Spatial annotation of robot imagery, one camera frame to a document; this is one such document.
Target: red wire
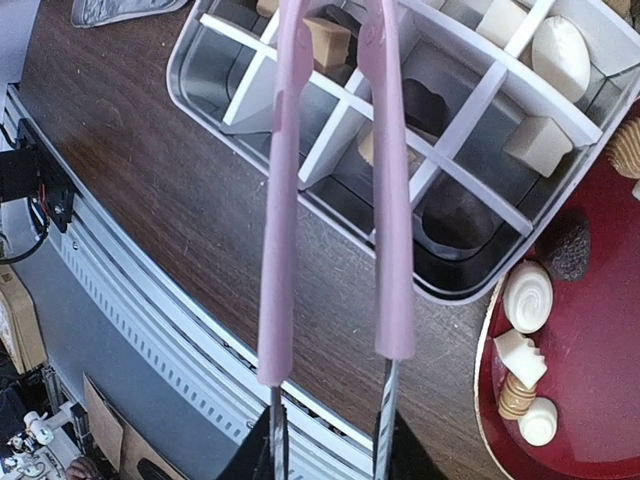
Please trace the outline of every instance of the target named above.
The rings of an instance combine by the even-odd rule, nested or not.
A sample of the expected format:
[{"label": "red wire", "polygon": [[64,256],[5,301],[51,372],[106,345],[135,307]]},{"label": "red wire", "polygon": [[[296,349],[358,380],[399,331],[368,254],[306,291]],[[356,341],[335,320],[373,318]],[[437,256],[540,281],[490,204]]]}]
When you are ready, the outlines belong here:
[{"label": "red wire", "polygon": [[40,207],[42,208],[42,211],[44,212],[44,216],[46,217],[45,219],[49,218],[49,212],[47,211],[47,205],[45,203],[45,200],[47,198],[47,193],[46,193],[46,187],[44,186],[44,182],[40,184],[40,197],[38,198],[38,202],[40,202]]}]

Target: aluminum foil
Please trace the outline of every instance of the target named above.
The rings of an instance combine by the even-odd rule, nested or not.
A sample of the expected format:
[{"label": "aluminum foil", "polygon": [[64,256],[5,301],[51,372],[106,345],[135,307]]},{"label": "aluminum foil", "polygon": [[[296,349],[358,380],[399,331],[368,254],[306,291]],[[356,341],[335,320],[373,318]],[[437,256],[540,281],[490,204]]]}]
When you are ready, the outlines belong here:
[{"label": "aluminum foil", "polygon": [[184,6],[188,0],[74,0],[71,23],[75,27],[88,28],[120,22],[131,18],[146,17],[172,12]]}]

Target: gray floor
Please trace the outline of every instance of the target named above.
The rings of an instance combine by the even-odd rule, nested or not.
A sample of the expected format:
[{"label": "gray floor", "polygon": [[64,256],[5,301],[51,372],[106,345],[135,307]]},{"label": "gray floor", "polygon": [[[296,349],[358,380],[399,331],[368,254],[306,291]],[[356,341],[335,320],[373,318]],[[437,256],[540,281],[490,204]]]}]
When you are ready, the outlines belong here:
[{"label": "gray floor", "polygon": [[82,396],[86,372],[162,455],[193,480],[216,478],[236,447],[169,386],[102,315],[45,244],[15,266],[38,310],[49,359]]}]

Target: black cable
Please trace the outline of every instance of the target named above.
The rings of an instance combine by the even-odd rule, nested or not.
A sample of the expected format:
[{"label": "black cable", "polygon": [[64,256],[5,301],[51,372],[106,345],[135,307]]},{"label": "black cable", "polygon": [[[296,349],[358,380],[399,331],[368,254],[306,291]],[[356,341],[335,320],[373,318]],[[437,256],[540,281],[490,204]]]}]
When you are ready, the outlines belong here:
[{"label": "black cable", "polygon": [[44,230],[40,234],[40,238],[38,238],[38,241],[36,242],[36,244],[26,252],[18,255],[17,257],[0,258],[0,265],[13,265],[14,263],[18,263],[18,262],[21,262],[22,260],[29,258],[31,255],[33,255],[38,251],[38,249],[42,246],[42,244],[44,243],[44,241],[47,239],[48,236],[49,236],[49,218],[47,217],[45,221]]},{"label": "black cable", "polygon": [[4,137],[5,142],[7,142],[7,144],[13,149],[13,150],[18,150],[18,142],[14,142],[13,140],[11,140],[11,138],[9,137],[9,132],[7,132],[7,130],[5,129],[5,126],[0,124],[0,130],[2,131],[2,136]]}]

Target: tongs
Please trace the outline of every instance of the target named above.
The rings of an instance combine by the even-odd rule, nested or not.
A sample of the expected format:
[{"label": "tongs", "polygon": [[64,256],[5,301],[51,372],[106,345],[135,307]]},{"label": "tongs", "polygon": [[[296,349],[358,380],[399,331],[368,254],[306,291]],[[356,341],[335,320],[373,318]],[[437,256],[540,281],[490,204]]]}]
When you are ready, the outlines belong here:
[{"label": "tongs", "polygon": [[[299,165],[299,107],[313,72],[311,33],[303,18],[309,0],[281,2],[278,65],[265,228],[258,380],[271,387],[271,455],[275,478],[288,475],[281,386],[293,368],[294,262]],[[366,0],[368,21],[358,64],[374,105],[374,218],[376,227],[376,351],[386,359],[376,480],[387,480],[399,365],[415,350],[413,251],[409,172],[402,102],[396,0]]]}]

